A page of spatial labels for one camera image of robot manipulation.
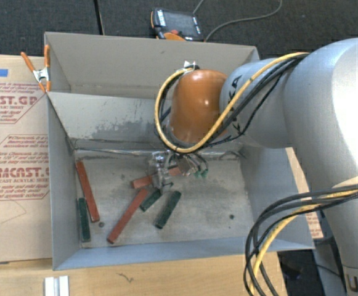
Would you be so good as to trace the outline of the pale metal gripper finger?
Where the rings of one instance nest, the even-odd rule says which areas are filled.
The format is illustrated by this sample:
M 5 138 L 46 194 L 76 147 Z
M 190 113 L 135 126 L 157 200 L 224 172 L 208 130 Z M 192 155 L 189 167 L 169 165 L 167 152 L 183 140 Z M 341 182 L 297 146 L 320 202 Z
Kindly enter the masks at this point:
M 161 178 L 161 192 L 165 193 L 168 192 L 173 186 L 172 182 L 172 176 L 167 170 L 165 173 L 163 173 Z
M 162 190 L 163 186 L 162 186 L 162 170 L 161 168 L 157 168 L 157 170 L 154 172 L 154 174 L 152 175 L 152 184 L 154 186 L 154 188 L 158 189 L 158 190 Z

